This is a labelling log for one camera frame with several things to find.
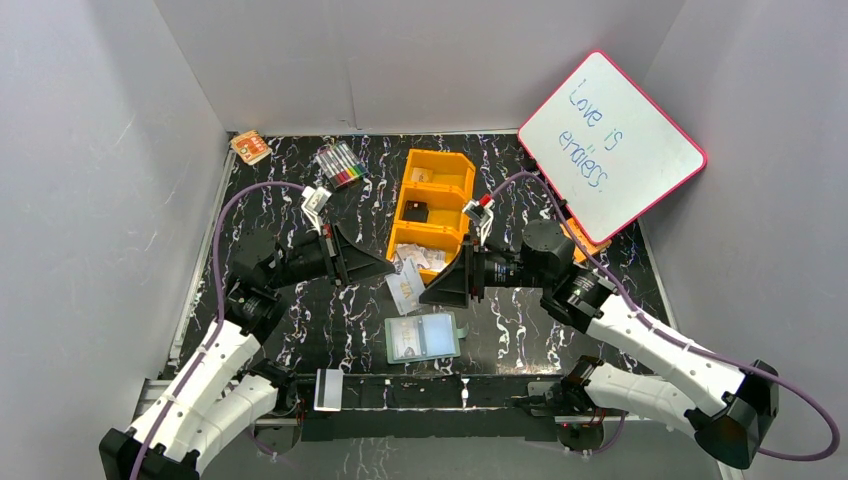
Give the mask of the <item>white magnetic stripe card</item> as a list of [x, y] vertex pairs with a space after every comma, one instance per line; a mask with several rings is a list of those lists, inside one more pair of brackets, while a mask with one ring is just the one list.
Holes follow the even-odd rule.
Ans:
[[318, 412], [342, 410], [344, 372], [340, 369], [319, 369], [315, 377], [313, 409]]

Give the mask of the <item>orange three-compartment bin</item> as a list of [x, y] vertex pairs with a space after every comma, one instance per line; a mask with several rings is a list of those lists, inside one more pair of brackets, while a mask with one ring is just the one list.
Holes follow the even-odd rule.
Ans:
[[[410, 173], [415, 167], [432, 169], [433, 180], [429, 183], [412, 182]], [[472, 197], [475, 174], [476, 167], [462, 153], [411, 149], [399, 187], [386, 258], [393, 260], [398, 257], [395, 252], [398, 244], [417, 244], [445, 251], [450, 263], [458, 254], [469, 230], [470, 220], [462, 210]], [[429, 217], [426, 223], [402, 220], [407, 201], [428, 204]], [[418, 270], [426, 284], [441, 272]]]

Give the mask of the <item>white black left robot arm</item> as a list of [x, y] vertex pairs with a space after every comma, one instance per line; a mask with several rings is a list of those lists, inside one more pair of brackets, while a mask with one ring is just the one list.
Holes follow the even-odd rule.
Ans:
[[288, 302], [280, 289], [325, 277], [348, 286], [393, 272], [393, 264], [349, 240], [337, 225], [310, 231], [291, 248], [265, 230], [246, 233], [231, 252], [224, 316], [189, 364], [130, 427], [99, 444], [109, 479], [197, 479], [261, 416], [294, 411], [295, 374], [264, 359], [225, 389], [277, 328]]

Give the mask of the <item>mint green card holder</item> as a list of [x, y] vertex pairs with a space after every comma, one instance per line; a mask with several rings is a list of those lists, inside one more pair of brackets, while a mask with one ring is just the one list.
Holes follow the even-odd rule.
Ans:
[[[405, 317], [420, 318], [425, 353], [418, 358], [399, 360], [394, 358], [389, 321], [391, 319]], [[388, 318], [384, 321], [384, 327], [387, 342], [387, 362], [391, 365], [459, 357], [461, 353], [460, 341], [468, 335], [468, 326], [460, 327], [456, 322], [453, 312]]]

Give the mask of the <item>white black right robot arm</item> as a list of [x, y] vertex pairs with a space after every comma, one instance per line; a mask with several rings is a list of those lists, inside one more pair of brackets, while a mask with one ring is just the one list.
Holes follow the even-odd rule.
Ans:
[[465, 308], [488, 287], [538, 288], [554, 320], [625, 351], [651, 370], [632, 374], [581, 357], [549, 404], [577, 414], [618, 410], [679, 430], [714, 459], [751, 466], [778, 412], [776, 385], [699, 356], [696, 345], [663, 323], [642, 323], [616, 287], [574, 260], [575, 243], [555, 221], [535, 220], [519, 251], [465, 239], [458, 255], [425, 288], [424, 304]]

